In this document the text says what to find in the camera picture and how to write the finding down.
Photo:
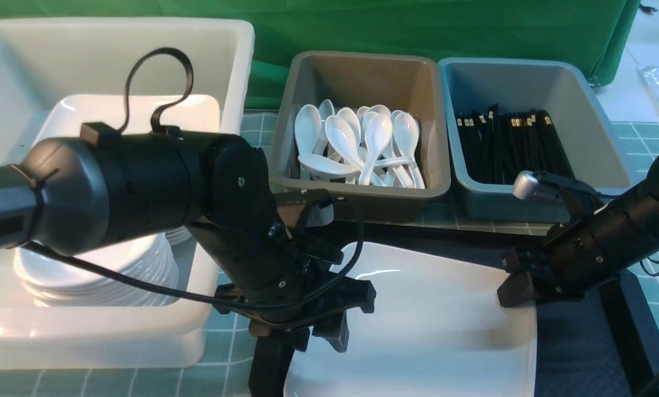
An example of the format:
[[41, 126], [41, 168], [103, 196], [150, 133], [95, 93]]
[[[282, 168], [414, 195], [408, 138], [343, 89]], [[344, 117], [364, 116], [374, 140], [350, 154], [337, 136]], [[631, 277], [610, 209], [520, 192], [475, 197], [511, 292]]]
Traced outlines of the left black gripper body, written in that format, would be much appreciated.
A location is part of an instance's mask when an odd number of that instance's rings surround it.
[[234, 242], [214, 256], [229, 283], [214, 292], [214, 309], [234, 312], [261, 327], [257, 337], [278, 337], [305, 351], [314, 325], [334, 312], [331, 289], [352, 269], [329, 242]]

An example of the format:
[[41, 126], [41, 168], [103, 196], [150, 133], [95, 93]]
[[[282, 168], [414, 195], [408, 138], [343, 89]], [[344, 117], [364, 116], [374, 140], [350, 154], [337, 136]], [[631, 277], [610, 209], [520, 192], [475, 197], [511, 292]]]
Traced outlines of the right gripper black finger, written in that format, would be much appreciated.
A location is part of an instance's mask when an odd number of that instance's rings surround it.
[[496, 290], [499, 304], [504, 308], [514, 308], [536, 299], [533, 277], [528, 272], [509, 274]]

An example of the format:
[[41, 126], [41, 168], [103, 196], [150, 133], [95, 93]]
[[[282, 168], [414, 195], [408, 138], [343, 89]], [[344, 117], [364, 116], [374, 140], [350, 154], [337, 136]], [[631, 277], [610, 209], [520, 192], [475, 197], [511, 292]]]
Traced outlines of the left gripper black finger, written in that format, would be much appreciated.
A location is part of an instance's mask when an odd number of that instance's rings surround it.
[[329, 303], [334, 312], [359, 308], [364, 314], [375, 311], [376, 289], [369, 280], [344, 276], [332, 287]]

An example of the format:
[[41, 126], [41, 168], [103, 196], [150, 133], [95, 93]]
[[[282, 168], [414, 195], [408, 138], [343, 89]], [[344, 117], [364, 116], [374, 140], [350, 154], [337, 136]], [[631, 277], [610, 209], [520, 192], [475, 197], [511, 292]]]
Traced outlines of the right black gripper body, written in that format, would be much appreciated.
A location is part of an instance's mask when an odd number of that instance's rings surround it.
[[508, 274], [531, 274], [536, 303], [580, 300], [610, 281], [610, 250], [610, 232], [559, 232], [540, 246], [507, 251], [503, 264]]

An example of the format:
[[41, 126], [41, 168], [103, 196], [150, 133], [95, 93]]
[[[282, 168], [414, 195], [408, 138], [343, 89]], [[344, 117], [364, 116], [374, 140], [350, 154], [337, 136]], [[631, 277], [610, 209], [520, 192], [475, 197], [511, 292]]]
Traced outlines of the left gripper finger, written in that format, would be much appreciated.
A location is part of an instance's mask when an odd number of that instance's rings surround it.
[[320, 319], [312, 329], [313, 337], [321, 337], [334, 351], [345, 353], [349, 344], [349, 325], [345, 312], [339, 312]]

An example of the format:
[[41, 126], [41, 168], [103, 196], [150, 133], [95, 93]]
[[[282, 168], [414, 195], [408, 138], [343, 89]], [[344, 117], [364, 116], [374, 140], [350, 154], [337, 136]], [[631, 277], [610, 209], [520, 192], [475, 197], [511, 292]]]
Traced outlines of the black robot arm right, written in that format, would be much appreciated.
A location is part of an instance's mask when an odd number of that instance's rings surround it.
[[504, 252], [508, 277], [496, 292], [504, 308], [580, 300], [659, 251], [659, 155], [645, 179], [618, 196], [547, 171], [522, 171], [512, 193], [524, 201], [562, 202], [570, 218], [538, 244]]

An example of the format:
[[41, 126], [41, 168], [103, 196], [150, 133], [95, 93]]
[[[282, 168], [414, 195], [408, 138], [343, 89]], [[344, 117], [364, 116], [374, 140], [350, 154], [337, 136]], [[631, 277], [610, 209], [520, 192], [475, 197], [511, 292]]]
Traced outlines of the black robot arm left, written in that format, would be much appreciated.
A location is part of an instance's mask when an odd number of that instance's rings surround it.
[[[230, 279], [214, 296], [155, 286], [78, 258], [185, 227]], [[347, 276], [364, 242], [361, 208], [324, 189], [275, 194], [264, 152], [234, 134], [162, 127], [122, 134], [83, 124], [0, 166], [0, 249], [30, 251], [148, 292], [210, 304], [305, 351], [345, 352], [345, 313], [375, 310], [370, 281]]]

